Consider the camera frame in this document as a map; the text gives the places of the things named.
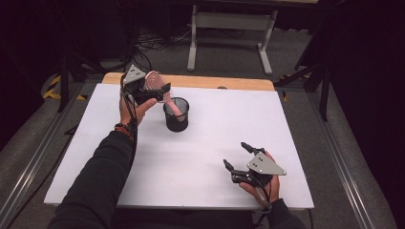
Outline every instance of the wooden table edge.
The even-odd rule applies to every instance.
[[[106,73],[103,84],[119,84],[123,73]],[[163,74],[163,79],[170,82],[172,87],[184,88],[220,88],[230,90],[275,91],[273,83],[266,79],[228,78],[194,75]]]

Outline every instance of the pink object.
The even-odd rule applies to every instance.
[[[149,72],[146,77],[145,77],[145,88],[147,90],[155,90],[155,89],[160,89],[163,85],[166,84],[166,82],[164,82],[163,78],[161,77],[160,73],[156,72],[156,71],[151,71]],[[163,101],[167,106],[170,107],[170,109],[172,109],[173,114],[175,116],[181,116],[182,112],[180,111],[180,109],[176,106],[176,104],[173,102],[172,98],[170,97],[170,92],[167,92],[163,95]]]

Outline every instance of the white table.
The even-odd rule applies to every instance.
[[[59,204],[99,142],[116,123],[119,85],[98,84],[64,156],[45,203]],[[190,103],[181,133],[165,126],[162,104],[139,126],[133,169],[118,206],[173,209],[258,209],[254,198],[232,183],[223,159],[246,171],[253,158],[244,141],[264,147],[287,171],[280,196],[291,209],[313,208],[309,187],[276,92],[172,88]]]

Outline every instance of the bracelet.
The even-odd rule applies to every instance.
[[[122,124],[122,123],[118,123],[118,124],[116,124],[116,126],[114,127],[114,130],[128,135],[129,138],[131,139],[131,141],[134,142],[134,138],[132,137],[132,135],[131,135],[131,133],[129,132],[128,127],[127,127],[126,125],[124,125],[124,124]]]

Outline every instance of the forearm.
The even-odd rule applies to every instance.
[[[49,228],[108,228],[130,170],[132,143],[120,132],[104,138],[86,163]]]
[[[304,223],[289,211],[282,198],[273,201],[271,204],[272,204],[271,211],[266,215],[268,225],[270,228],[272,229],[306,228]]]

